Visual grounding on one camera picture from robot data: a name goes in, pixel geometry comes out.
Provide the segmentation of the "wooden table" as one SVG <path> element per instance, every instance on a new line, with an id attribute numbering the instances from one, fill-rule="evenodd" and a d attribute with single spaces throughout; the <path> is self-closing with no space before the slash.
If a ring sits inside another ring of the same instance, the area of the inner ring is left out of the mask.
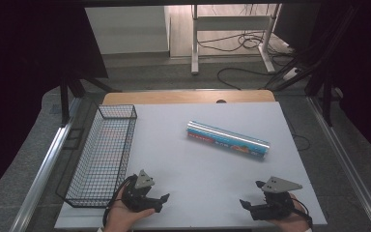
<path id="1" fill-rule="evenodd" d="M 274 101 L 275 97 L 269 90 L 183 90 L 108 93 L 102 103 L 115 105 Z"/>

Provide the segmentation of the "white power strip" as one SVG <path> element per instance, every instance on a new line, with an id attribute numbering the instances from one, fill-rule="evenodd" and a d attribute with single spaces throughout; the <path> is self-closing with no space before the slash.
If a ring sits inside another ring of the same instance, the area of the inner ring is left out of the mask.
<path id="1" fill-rule="evenodd" d="M 283 76 L 283 79 L 285 81 L 293 78 L 295 75 L 297 75 L 298 73 L 301 72 L 301 69 L 299 68 L 292 68 L 290 71 L 288 71 L 284 76 Z"/>

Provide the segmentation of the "black stand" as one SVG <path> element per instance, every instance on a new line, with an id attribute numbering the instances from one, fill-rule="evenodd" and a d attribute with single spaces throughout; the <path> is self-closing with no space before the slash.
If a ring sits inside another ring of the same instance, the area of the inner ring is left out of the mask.
<path id="1" fill-rule="evenodd" d="M 106 93 L 121 93 L 121 90 L 112 88 L 101 81 L 92 78 L 92 77 L 84 77 L 84 80 L 88 81 L 89 83 L 99 87 Z M 62 77 L 60 80 L 60 93 L 61 93 L 61 112 L 62 112 L 62 124 L 61 127 L 63 128 L 71 118 L 71 111 L 69 107 L 69 91 L 76 97 L 82 98 L 86 90 L 83 87 L 80 79 L 72 78 L 72 77 Z"/>

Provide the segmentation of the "blue plastic wrap roll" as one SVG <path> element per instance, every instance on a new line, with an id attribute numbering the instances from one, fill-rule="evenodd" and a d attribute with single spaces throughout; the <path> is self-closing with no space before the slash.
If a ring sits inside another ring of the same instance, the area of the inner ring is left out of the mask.
<path id="1" fill-rule="evenodd" d="M 187 123 L 186 131 L 190 137 L 259 158 L 263 158 L 269 152 L 271 146 L 269 142 L 261 139 L 195 121 Z"/>

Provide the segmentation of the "person's right hand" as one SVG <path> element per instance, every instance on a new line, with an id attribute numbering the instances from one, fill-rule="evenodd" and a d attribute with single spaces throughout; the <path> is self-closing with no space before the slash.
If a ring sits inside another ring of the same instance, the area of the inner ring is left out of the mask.
<path id="1" fill-rule="evenodd" d="M 270 223 L 276 225 L 282 232 L 310 232 L 306 219 L 295 213 L 281 220 L 271 219 Z"/>

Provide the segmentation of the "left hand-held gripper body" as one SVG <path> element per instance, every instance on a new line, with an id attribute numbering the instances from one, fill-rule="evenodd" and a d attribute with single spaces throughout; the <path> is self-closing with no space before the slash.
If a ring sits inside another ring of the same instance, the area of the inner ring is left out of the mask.
<path id="1" fill-rule="evenodd" d="M 153 178 L 143 169 L 140 170 L 138 175 L 133 174 L 127 177 L 123 183 L 124 191 L 122 194 L 122 201 L 125 206 L 136 213 L 162 207 L 160 199 L 147 196 L 154 184 Z"/>

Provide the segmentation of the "aluminium rail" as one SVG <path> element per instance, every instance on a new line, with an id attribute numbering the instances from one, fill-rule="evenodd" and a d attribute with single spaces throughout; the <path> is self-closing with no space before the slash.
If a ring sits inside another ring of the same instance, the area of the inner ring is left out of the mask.
<path id="1" fill-rule="evenodd" d="M 71 101 L 69 107 L 70 118 L 66 121 L 64 126 L 60 127 L 56 131 L 55 136 L 45 154 L 43 162 L 37 172 L 37 175 L 25 196 L 16 217 L 14 218 L 14 222 L 9 232 L 26 231 L 43 195 L 43 190 L 56 164 L 56 160 L 58 159 L 66 138 L 71 130 L 71 125 L 74 121 L 76 111 L 80 104 L 81 98 L 74 98 Z"/>
<path id="2" fill-rule="evenodd" d="M 367 214 L 371 222 L 371 191 L 368 189 L 367 185 L 364 184 L 360 178 L 354 164 L 352 163 L 344 145 L 340 141 L 336 131 L 333 126 L 330 126 L 323 117 L 322 107 L 318 103 L 315 97 L 307 97 L 308 103 L 310 104 L 312 111 L 322 128 L 333 152 L 337 156 L 337 159 L 342 166 L 352 188 L 354 189 L 357 198 Z"/>

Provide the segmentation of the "white desk frame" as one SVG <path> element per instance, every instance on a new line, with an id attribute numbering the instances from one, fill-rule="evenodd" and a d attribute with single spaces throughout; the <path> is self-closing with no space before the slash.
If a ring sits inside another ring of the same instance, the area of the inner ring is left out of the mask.
<path id="1" fill-rule="evenodd" d="M 244 15 L 244 16 L 199 16 L 198 6 L 192 5 L 192 48 L 191 73 L 199 73 L 199 54 L 197 35 L 199 31 L 263 31 L 263 41 L 258 51 L 268 73 L 274 73 L 275 68 L 268 53 L 268 45 L 278 15 L 280 5 L 276 4 L 271 15 Z"/>

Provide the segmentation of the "white cabinet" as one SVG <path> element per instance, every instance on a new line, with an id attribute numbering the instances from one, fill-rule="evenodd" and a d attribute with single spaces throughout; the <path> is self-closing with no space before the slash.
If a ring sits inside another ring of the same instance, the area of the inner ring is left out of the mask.
<path id="1" fill-rule="evenodd" d="M 86 8 L 101 54 L 168 52 L 163 6 Z"/>

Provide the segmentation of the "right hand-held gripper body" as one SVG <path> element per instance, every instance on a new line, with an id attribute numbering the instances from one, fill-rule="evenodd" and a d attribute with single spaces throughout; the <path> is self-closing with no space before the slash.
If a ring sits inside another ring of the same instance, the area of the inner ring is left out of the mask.
<path id="1" fill-rule="evenodd" d="M 256 205 L 254 211 L 250 212 L 254 220 L 284 219 L 291 213 L 301 214 L 297 210 L 290 191 L 301 189 L 302 185 L 281 178 L 271 176 L 261 191 L 265 195 L 266 203 Z"/>

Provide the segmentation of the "black curtain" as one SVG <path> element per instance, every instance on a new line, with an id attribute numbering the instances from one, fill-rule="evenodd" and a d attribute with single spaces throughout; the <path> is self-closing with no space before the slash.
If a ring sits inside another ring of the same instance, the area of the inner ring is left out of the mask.
<path id="1" fill-rule="evenodd" d="M 371 0 L 292 1 L 319 5 L 301 57 L 311 69 L 305 93 L 339 88 L 341 109 L 371 144 Z"/>
<path id="2" fill-rule="evenodd" d="M 32 129 L 43 95 L 84 77 L 106 77 L 82 7 L 0 0 L 0 179 Z"/>

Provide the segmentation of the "person's left hand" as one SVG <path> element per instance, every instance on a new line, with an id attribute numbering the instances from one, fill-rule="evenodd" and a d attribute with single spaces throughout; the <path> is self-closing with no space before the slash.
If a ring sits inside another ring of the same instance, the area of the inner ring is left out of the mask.
<path id="1" fill-rule="evenodd" d="M 115 201 L 110 208 L 103 232 L 128 232 L 138 220 L 147 218 L 154 213 L 154 209 L 138 213 L 132 212 L 122 201 Z"/>

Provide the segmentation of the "white table mat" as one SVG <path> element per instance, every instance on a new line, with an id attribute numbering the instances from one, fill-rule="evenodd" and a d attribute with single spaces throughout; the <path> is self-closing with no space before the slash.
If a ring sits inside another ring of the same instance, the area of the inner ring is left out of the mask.
<path id="1" fill-rule="evenodd" d="M 264 201 L 256 181 L 271 176 L 302 185 L 297 198 L 317 225 L 326 222 L 278 102 L 137 104 L 126 177 L 141 169 L 155 185 L 152 197 L 170 193 L 162 211 L 136 223 L 138 229 L 240 229 L 257 221 L 240 200 Z M 190 137 L 189 121 L 236 132 L 271 144 L 255 157 Z M 104 208 L 64 203 L 58 229 L 96 229 Z"/>

